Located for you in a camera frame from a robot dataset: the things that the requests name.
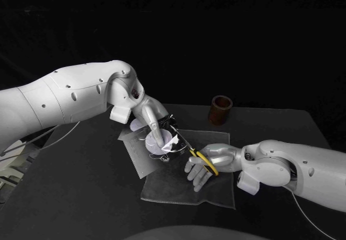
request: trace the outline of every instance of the scissors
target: scissors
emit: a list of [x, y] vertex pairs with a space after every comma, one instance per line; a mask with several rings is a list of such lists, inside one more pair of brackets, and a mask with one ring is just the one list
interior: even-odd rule
[[176, 130], [176, 128], [173, 126], [170, 126], [173, 128], [173, 130], [176, 131], [178, 135], [180, 136], [180, 138], [183, 139], [186, 146], [189, 147], [189, 152], [193, 155], [193, 157], [201, 157], [201, 159], [205, 161], [205, 163], [208, 164], [208, 166], [204, 165], [205, 169], [208, 172], [211, 172], [215, 176], [219, 175], [219, 171], [217, 170], [214, 164], [211, 163], [211, 161], [208, 160], [208, 158], [205, 157], [205, 155], [196, 151], [196, 149], [192, 147], [192, 145], [189, 144], [189, 142], [186, 141], [185, 137], [182, 136], [182, 134], [179, 133], [179, 131]]

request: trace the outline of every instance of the cable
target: cable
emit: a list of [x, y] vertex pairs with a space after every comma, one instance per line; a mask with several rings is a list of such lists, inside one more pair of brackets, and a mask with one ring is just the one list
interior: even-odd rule
[[300, 211], [302, 211], [306, 219], [307, 219], [309, 222], [312, 223], [312, 225], [316, 227], [316, 229], [317, 229], [330, 239], [336, 240], [333, 237], [330, 237], [330, 236], [317, 228], [317, 226], [315, 225], [315, 223], [313, 223], [312, 220], [309, 219], [309, 216], [307, 216], [307, 215], [304, 214], [304, 212], [303, 212], [303, 209], [302, 209], [302, 206], [300, 206], [299, 201], [297, 201], [297, 199], [296, 199], [294, 193], [291, 193], [291, 195], [293, 195], [294, 201], [296, 201], [296, 203], [297, 203], [297, 207], [299, 207], [299, 209], [300, 209]]
[[22, 145], [16, 146], [15, 148], [12, 148], [10, 150], [5, 151], [0, 155], [0, 157], [3, 157], [6, 155], [6, 153], [12, 152], [13, 150], [19, 149], [20, 147], [29, 145], [32, 142], [35, 142], [38, 139], [41, 139], [45, 135], [48, 135], [61, 125], [55, 126], [51, 130], [48, 130], [42, 135], [39, 135], [32, 141], [23, 143]]
[[18, 157], [18, 156], [20, 156], [20, 155], [26, 155], [26, 154], [39, 152], [39, 151], [42, 151], [44, 149], [46, 149], [46, 148], [49, 148], [51, 146], [54, 146], [54, 145], [71, 134], [71, 132], [72, 132], [72, 130], [77, 128], [78, 124], [80, 124], [80, 122], [77, 123], [77, 125], [74, 126], [74, 128], [69, 130], [69, 132], [65, 134], [65, 136], [64, 136], [59, 140], [56, 140], [52, 144], [49, 144], [48, 146], [45, 146], [42, 149], [38, 149], [38, 150], [35, 150], [35, 151], [31, 151], [31, 152], [22, 153], [22, 154], [19, 154], [19, 155], [10, 156], [10, 157], [2, 159], [0, 162], [5, 161], [5, 160], [7, 160], [7, 159], [12, 159], [12, 158], [15, 158], [15, 157]]

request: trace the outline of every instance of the transparent plastic wrap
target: transparent plastic wrap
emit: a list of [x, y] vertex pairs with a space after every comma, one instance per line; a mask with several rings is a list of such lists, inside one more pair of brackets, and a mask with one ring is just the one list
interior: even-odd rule
[[131, 124], [126, 125], [118, 139], [123, 140], [124, 146], [131, 157], [131, 161], [139, 173], [139, 177], [146, 177], [153, 171], [163, 168], [175, 158], [188, 150], [185, 141], [180, 139], [173, 126], [178, 129], [178, 122], [173, 115], [159, 120], [159, 128], [165, 141], [165, 146], [159, 147], [153, 132], [149, 126], [136, 131], [131, 130]]

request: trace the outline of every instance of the table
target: table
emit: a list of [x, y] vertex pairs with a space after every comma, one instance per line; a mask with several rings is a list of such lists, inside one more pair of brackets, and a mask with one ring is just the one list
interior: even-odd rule
[[[303, 110], [234, 107], [227, 124], [212, 126], [208, 106], [165, 106], [180, 129], [228, 132], [235, 147], [276, 139], [329, 148]], [[39, 154], [0, 211], [2, 240], [117, 240], [172, 225], [229, 228], [268, 239], [328, 239], [283, 187], [261, 184], [253, 196], [234, 186], [237, 210], [208, 203], [189, 206], [143, 201], [146, 179], [139, 179], [124, 143], [117, 140], [123, 125], [110, 120], [110, 112], [82, 121]], [[61, 126], [46, 144], [74, 125]], [[343, 236], [345, 214], [300, 197], [299, 202], [317, 226], [333, 237]]]

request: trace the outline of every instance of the scissors blade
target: scissors blade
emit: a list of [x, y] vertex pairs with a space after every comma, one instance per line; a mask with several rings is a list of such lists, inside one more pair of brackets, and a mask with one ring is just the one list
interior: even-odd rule
[[176, 128], [175, 128], [173, 126], [170, 126], [170, 127], [173, 128], [173, 130], [176, 131], [178, 135], [179, 135], [179, 136], [180, 136], [180, 138], [183, 139], [183, 141], [185, 141], [185, 143], [186, 143], [186, 145], [188, 145], [189, 149], [191, 149], [191, 150], [193, 150], [193, 147], [192, 147], [192, 145], [191, 145], [191, 144], [189, 144], [189, 142], [186, 141], [185, 137], [182, 136], [182, 134], [179, 133], [179, 131], [176, 130]]

